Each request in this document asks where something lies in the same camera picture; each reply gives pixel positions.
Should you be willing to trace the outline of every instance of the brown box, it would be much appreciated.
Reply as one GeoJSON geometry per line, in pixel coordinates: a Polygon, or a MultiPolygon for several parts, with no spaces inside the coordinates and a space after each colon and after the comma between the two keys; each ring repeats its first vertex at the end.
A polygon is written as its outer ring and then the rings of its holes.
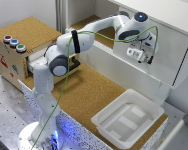
{"type": "Polygon", "coordinates": [[[46,48],[56,42],[61,33],[34,17],[15,22],[11,25],[0,28],[0,73],[19,90],[19,80],[24,80],[32,74],[27,70],[27,57],[46,48]],[[13,39],[19,40],[27,48],[25,53],[17,53],[16,49],[4,44],[4,36],[11,35],[13,39]]]}

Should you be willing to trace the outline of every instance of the brown work surface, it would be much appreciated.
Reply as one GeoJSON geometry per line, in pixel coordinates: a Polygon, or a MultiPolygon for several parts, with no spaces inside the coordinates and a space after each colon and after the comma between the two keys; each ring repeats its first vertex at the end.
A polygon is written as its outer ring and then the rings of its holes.
{"type": "MultiPolygon", "coordinates": [[[[100,19],[100,18],[97,17],[97,16],[91,16],[91,17],[89,17],[89,18],[87,18],[87,19],[85,19],[83,21],[80,21],[80,22],[72,25],[71,27],[76,29],[76,30],[80,30],[81,28],[83,28],[89,22],[93,22],[93,21],[98,20],[98,19],[100,19]]],[[[107,36],[109,38],[112,38],[112,39],[115,38],[115,30],[114,30],[113,27],[109,27],[109,28],[100,30],[98,33],[103,34],[103,35],[105,35],[105,36],[107,36]]],[[[106,46],[108,46],[108,47],[113,49],[113,45],[114,45],[113,41],[108,40],[108,39],[106,39],[106,38],[104,38],[102,36],[99,36],[99,35],[96,35],[95,40],[99,41],[100,43],[102,43],[102,44],[104,44],[104,45],[106,45],[106,46]]]]}
{"type": "Polygon", "coordinates": [[[0,28],[0,41],[4,36],[11,35],[24,44],[28,50],[32,50],[61,35],[60,32],[39,21],[34,17],[15,22],[11,25],[0,28]]]}
{"type": "MultiPolygon", "coordinates": [[[[34,87],[33,77],[23,81],[31,89],[34,87]]],[[[53,96],[58,99],[64,80],[55,85],[53,96]]],[[[125,89],[100,75],[96,71],[81,64],[79,70],[69,76],[66,89],[60,101],[61,109],[72,116],[89,131],[107,143],[115,150],[119,150],[97,131],[91,118],[125,92],[125,89]]],[[[131,150],[140,149],[166,120],[167,115],[161,116],[158,121],[134,144],[131,150]]]]}

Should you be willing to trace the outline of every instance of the white plastic bin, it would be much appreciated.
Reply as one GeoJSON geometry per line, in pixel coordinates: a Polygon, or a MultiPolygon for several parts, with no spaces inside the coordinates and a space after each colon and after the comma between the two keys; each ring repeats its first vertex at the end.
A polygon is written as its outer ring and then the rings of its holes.
{"type": "Polygon", "coordinates": [[[120,149],[129,149],[164,113],[164,109],[129,89],[91,121],[99,133],[120,149]]]}

